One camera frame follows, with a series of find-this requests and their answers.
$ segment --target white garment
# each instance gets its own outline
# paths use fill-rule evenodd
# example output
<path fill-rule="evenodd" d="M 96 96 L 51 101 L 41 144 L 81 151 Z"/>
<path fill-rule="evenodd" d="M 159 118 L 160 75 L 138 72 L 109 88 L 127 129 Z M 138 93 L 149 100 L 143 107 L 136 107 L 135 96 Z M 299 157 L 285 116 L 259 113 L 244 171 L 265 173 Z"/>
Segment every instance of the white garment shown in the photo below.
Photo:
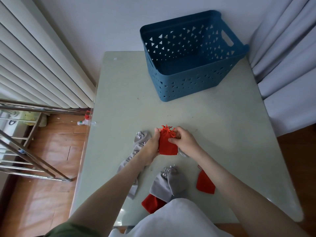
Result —
<path fill-rule="evenodd" d="M 122 236 L 211 236 L 232 237 L 217 228 L 206 215 L 188 199 L 174 199 L 155 213 L 141 220 L 128 234 L 113 229 L 109 237 Z"/>

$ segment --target blue plastic basket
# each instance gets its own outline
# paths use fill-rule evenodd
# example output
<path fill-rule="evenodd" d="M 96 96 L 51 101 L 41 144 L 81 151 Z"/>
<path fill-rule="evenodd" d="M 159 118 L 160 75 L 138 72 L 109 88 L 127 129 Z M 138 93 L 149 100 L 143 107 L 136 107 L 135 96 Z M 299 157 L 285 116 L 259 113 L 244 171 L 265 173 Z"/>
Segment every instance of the blue plastic basket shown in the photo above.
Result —
<path fill-rule="evenodd" d="M 145 25 L 140 35 L 162 101 L 217 86 L 249 51 L 214 10 Z"/>

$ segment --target red drawstring pouch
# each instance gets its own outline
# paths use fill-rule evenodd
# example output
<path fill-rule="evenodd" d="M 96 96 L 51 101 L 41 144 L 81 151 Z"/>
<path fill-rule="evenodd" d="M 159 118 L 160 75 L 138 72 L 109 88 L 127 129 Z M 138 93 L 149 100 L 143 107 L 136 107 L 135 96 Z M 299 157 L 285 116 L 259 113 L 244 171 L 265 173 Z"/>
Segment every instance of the red drawstring pouch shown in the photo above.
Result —
<path fill-rule="evenodd" d="M 202 170 L 197 178 L 197 189 L 199 191 L 208 193 L 208 194 L 214 194 L 215 193 L 215 185 L 210 180 L 210 178 L 207 176 L 204 170 Z"/>
<path fill-rule="evenodd" d="M 156 210 L 159 210 L 163 207 L 166 202 L 157 198 L 156 196 L 149 194 L 143 201 L 142 206 L 150 213 L 155 213 Z"/>
<path fill-rule="evenodd" d="M 160 130 L 160 138 L 159 138 L 159 154 L 161 155 L 177 155 L 178 154 L 178 147 L 170 143 L 168 141 L 169 138 L 175 138 L 176 133 L 173 130 L 170 130 L 172 126 L 164 126 Z"/>

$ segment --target green sleeve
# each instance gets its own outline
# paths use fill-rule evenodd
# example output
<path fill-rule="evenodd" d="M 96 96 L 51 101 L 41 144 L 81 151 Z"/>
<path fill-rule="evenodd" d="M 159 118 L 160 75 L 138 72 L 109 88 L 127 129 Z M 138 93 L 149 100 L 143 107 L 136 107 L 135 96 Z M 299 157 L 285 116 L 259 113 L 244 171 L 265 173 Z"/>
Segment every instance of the green sleeve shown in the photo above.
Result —
<path fill-rule="evenodd" d="M 101 237 L 101 235 L 85 226 L 65 222 L 53 228 L 44 237 Z"/>

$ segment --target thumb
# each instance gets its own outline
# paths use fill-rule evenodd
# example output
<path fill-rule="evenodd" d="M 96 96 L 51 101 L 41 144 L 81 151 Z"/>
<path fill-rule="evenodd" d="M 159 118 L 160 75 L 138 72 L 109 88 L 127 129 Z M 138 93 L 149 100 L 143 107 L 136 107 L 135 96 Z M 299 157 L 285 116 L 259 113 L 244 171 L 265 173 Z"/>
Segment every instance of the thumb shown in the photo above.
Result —
<path fill-rule="evenodd" d="M 177 139 L 177 138 L 169 138 L 168 141 L 169 141 L 170 143 L 173 143 L 173 144 L 175 144 L 175 145 L 178 145 L 180 140 Z"/>
<path fill-rule="evenodd" d="M 160 138 L 160 131 L 158 128 L 155 128 L 155 133 L 154 133 L 153 139 L 159 140 L 159 138 Z"/>

